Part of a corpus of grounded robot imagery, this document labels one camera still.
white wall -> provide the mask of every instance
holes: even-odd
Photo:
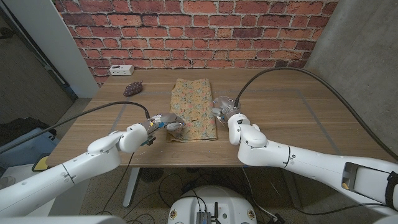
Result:
[[[76,95],[80,98],[93,97],[98,86],[52,1],[4,2]]]

power cord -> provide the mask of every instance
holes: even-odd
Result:
[[[69,122],[69,121],[71,121],[71,120],[73,120],[73,119],[76,119],[76,118],[78,118],[78,117],[80,117],[80,116],[83,116],[83,115],[85,115],[85,114],[94,112],[94,111],[96,111],[96,110],[99,110],[99,109],[102,109],[102,108],[105,108],[105,107],[108,107],[108,106],[113,106],[113,105],[136,105],[136,106],[139,106],[139,107],[141,107],[142,109],[144,109],[146,118],[147,118],[147,119],[150,118],[149,112],[148,112],[147,108],[145,108],[145,106],[142,106],[142,105],[139,104],[139,103],[134,103],[134,102],[129,102],[129,101],[118,101],[118,102],[107,103],[107,104],[105,104],[105,105],[97,106],[96,108],[93,108],[93,109],[86,110],[86,111],[84,111],[84,112],[78,113],[78,114],[76,114],[76,115],[74,115],[74,116],[72,116],[72,117],[70,117],[70,118],[68,118],[68,119],[65,119],[65,120],[63,120],[63,121],[61,121],[61,122],[59,122],[59,123],[57,123],[57,124],[55,124],[55,125],[53,125],[53,126],[51,126],[51,127],[49,127],[49,128],[44,129],[43,131],[41,131],[41,132],[39,132],[39,133],[36,133],[36,134],[34,134],[34,135],[31,135],[31,136],[29,136],[28,138],[25,138],[25,139],[23,139],[23,140],[21,140],[21,141],[15,143],[15,144],[12,144],[12,145],[10,145],[10,146],[8,146],[8,147],[2,149],[2,150],[0,151],[0,154],[5,153],[5,152],[7,152],[8,150],[10,150],[10,149],[12,149],[12,148],[14,148],[14,147],[16,147],[16,146],[19,146],[20,144],[25,143],[25,142],[27,142],[27,141],[33,139],[33,138],[36,138],[37,136],[40,136],[41,134],[46,133],[47,131],[50,131],[51,129],[54,129],[54,128],[60,126],[60,125],[63,125],[63,124],[65,124],[66,122]]]
[[[395,154],[388,146],[386,146],[377,136],[376,134],[367,126],[367,124],[362,120],[362,118],[357,114],[357,112],[354,110],[354,108],[331,86],[329,83],[318,77],[316,74],[309,72],[307,70],[304,70],[302,68],[294,68],[294,67],[282,67],[282,68],[269,68],[265,69],[261,72],[259,72],[257,75],[253,76],[242,88],[242,90],[239,92],[239,95],[235,99],[235,107],[238,107],[239,104],[239,99],[242,95],[242,93],[245,91],[245,89],[252,83],[257,77],[259,77],[262,74],[269,73],[272,71],[276,70],[294,70],[298,72],[302,72],[304,74],[307,74],[311,76],[312,78],[316,79],[318,82],[322,83],[325,87],[327,87],[343,104],[344,106],[348,109],[348,111],[355,117],[355,119],[358,121],[358,123],[365,129],[365,131],[373,138],[376,143],[382,147],[390,156],[392,156],[395,160],[398,161],[398,155]]]

black cable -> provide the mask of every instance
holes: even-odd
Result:
[[[189,198],[189,197],[195,197],[195,198],[199,198],[204,204],[205,204],[205,212],[207,212],[207,206],[206,206],[206,203],[205,203],[205,201],[201,198],[201,197],[198,197],[198,196],[193,196],[193,195],[189,195],[189,196],[183,196],[183,197],[180,197],[179,198],[179,200],[180,199],[182,199],[182,198]]]
[[[259,77],[262,74],[271,72],[271,71],[276,71],[276,70],[294,70],[298,72],[302,72],[304,74],[307,74],[311,76],[312,78],[316,79],[318,82],[326,86],[343,104],[344,106],[348,109],[348,111],[354,116],[354,118],[358,121],[358,123],[362,126],[362,128],[365,129],[365,131],[373,138],[376,143],[382,147],[390,156],[392,156],[395,160],[398,161],[398,155],[395,154],[388,146],[386,146],[377,136],[376,134],[367,126],[367,124],[362,120],[362,118],[357,114],[357,112],[354,110],[354,108],[331,86],[329,83],[318,77],[316,74],[309,72],[307,70],[304,70],[302,68],[294,68],[294,67],[281,67],[281,68],[269,68],[265,69],[261,72],[259,72],[257,75],[253,76],[246,85],[242,88],[242,90],[239,92],[239,95],[235,99],[235,107],[238,107],[239,99],[243,93],[243,91],[252,83],[257,77]]]
[[[170,177],[170,176],[172,176],[172,175],[176,175],[177,177],[179,177],[180,180],[181,180],[181,185],[182,185],[182,187],[184,186],[184,183],[182,182],[182,178],[181,178],[181,176],[179,176],[178,174],[169,174],[169,175],[167,175],[166,177],[164,177],[164,178],[162,179],[162,181],[160,181],[159,188],[158,188],[159,196],[160,196],[160,199],[162,199],[162,201],[163,201],[169,208],[171,208],[171,205],[169,205],[169,204],[164,200],[164,198],[163,198],[163,196],[162,196],[162,194],[161,194],[161,192],[160,192],[160,188],[161,188],[161,186],[162,186],[163,181],[164,181],[166,178],[168,178],[168,177]]]
[[[336,210],[332,210],[332,211],[329,211],[329,212],[322,212],[322,213],[307,213],[307,212],[299,210],[295,206],[294,206],[294,209],[296,209],[297,211],[299,211],[299,212],[301,212],[303,214],[306,214],[306,215],[327,215],[327,214],[331,214],[331,213],[341,212],[343,210],[350,209],[350,208],[356,208],[356,207],[368,206],[368,205],[388,207],[388,205],[384,205],[382,203],[361,203],[361,204],[351,205],[351,206],[347,206],[347,207],[344,207],[344,208],[339,208],[339,209],[336,209]]]
[[[122,177],[120,178],[119,183],[117,184],[117,186],[116,186],[116,188],[114,189],[113,193],[112,193],[111,196],[109,197],[108,201],[105,203],[104,209],[102,209],[101,214],[103,214],[103,213],[105,212],[106,206],[108,205],[109,201],[112,199],[113,195],[116,193],[117,189],[119,188],[119,186],[120,186],[120,184],[121,184],[121,182],[122,182],[122,180],[123,180],[123,177],[126,175],[126,172],[127,172],[128,168],[129,168],[129,166],[130,166],[131,159],[132,159],[132,156],[133,156],[133,155],[134,155],[134,153],[131,154],[131,157],[130,157],[130,160],[129,160],[129,164],[127,164],[127,167],[126,167],[126,169],[124,170],[123,175],[122,175]]]
[[[20,144],[25,143],[25,142],[27,142],[27,141],[33,139],[33,138],[36,138],[37,136],[40,136],[41,134],[46,133],[47,131],[50,131],[51,129],[54,129],[54,128],[60,126],[60,125],[63,125],[63,124],[65,124],[66,122],[69,122],[69,121],[71,121],[71,120],[73,120],[73,119],[75,119],[75,118],[78,118],[78,117],[80,117],[80,116],[83,116],[83,115],[85,115],[85,114],[91,113],[91,112],[93,112],[93,111],[96,111],[96,110],[99,110],[99,109],[102,109],[102,108],[105,108],[105,107],[108,107],[108,106],[120,105],[120,104],[123,104],[123,105],[129,104],[129,105],[136,105],[136,106],[139,106],[139,107],[141,107],[142,109],[144,109],[146,118],[147,118],[147,119],[150,118],[149,112],[148,112],[147,108],[145,108],[145,106],[142,106],[142,105],[139,104],[139,103],[134,103],[134,102],[129,102],[129,101],[118,101],[118,102],[107,103],[107,104],[105,104],[105,105],[97,106],[96,108],[93,108],[93,109],[86,110],[86,111],[84,111],[84,112],[78,113],[78,114],[76,114],[76,115],[74,115],[74,116],[72,116],[72,117],[70,117],[70,118],[68,118],[68,119],[65,119],[65,120],[63,120],[63,121],[61,121],[61,122],[59,122],[59,123],[57,123],[57,124],[55,124],[55,125],[53,125],[53,126],[51,126],[51,127],[49,127],[49,128],[44,129],[43,131],[41,131],[41,132],[39,132],[39,133],[36,133],[36,134],[34,134],[34,135],[32,135],[32,136],[29,136],[28,138],[25,138],[25,139],[23,139],[23,140],[21,140],[21,141],[15,143],[15,144],[11,145],[11,146],[8,146],[8,147],[2,149],[2,150],[0,151],[0,154],[2,154],[2,153],[4,153],[4,152],[7,152],[8,150],[12,149],[13,147],[19,146]]]
[[[201,212],[201,208],[200,208],[200,202],[199,202],[199,198],[198,198],[198,195],[197,195],[197,193],[192,189],[192,191],[193,191],[193,193],[195,194],[195,196],[197,197],[197,200],[198,200],[198,205],[199,205],[199,212]]]

red brick wall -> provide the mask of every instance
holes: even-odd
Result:
[[[98,83],[136,68],[303,67],[338,0],[56,1]]]

gray wall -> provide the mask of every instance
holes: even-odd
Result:
[[[398,1],[340,0],[305,67],[398,154]]]

